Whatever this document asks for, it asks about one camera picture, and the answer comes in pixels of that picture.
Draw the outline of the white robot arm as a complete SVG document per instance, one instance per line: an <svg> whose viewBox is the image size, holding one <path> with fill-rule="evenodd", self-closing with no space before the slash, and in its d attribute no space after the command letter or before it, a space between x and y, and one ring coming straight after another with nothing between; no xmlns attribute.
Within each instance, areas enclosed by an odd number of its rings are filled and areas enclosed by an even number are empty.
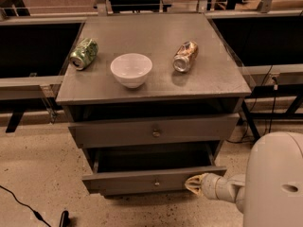
<svg viewBox="0 0 303 227"><path fill-rule="evenodd" d="M278 131L256 142L246 172L186 180L187 190L236 204L243 227L303 227L303 134Z"/></svg>

